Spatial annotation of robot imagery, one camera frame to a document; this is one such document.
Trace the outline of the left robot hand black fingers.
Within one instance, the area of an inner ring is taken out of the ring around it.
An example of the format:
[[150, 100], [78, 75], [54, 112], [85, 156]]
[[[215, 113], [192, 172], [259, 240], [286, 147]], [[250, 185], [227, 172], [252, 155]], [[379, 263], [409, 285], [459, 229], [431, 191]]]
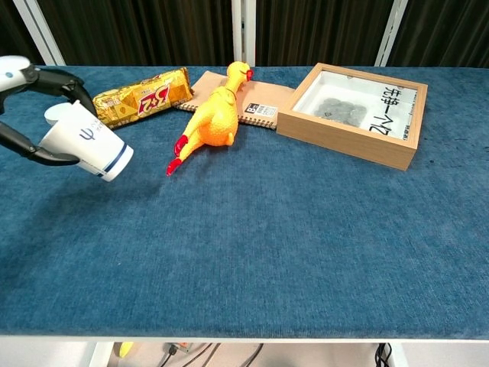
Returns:
[[[84, 81], [69, 72], [59, 69], [41, 69], [24, 56], [1, 57], [1, 102], [15, 93], [34, 91], [51, 96], [65, 96], [70, 102], [81, 105], [97, 115], [92, 97], [83, 86]], [[11, 128], [1, 124], [1, 145], [7, 149], [47, 166], [70, 166], [79, 163], [79, 158], [67, 153], [52, 153]]]

